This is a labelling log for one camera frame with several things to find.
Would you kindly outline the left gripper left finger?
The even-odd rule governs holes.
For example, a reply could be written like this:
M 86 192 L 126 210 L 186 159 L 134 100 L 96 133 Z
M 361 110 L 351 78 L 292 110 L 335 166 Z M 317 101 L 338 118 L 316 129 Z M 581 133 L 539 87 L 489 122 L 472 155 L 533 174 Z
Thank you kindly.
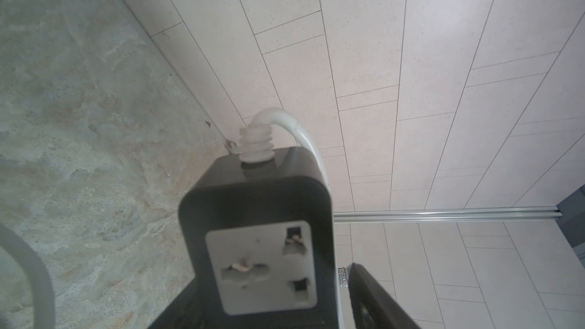
M 198 289 L 197 279 L 193 278 L 148 329 L 201 328 L 201 303 Z

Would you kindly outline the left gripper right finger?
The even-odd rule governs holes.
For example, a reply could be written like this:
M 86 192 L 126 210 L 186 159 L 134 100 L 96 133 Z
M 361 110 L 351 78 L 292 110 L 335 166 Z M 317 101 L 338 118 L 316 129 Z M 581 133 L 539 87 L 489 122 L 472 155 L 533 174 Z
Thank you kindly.
M 347 283 L 356 328 L 420 329 L 362 264 L 350 265 Z

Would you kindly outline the black power strip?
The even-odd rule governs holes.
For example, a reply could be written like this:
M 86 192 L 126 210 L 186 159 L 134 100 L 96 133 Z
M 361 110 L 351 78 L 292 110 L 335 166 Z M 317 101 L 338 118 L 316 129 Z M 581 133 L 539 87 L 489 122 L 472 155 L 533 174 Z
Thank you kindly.
M 332 199 L 315 156 L 214 161 L 178 208 L 211 328 L 337 328 Z

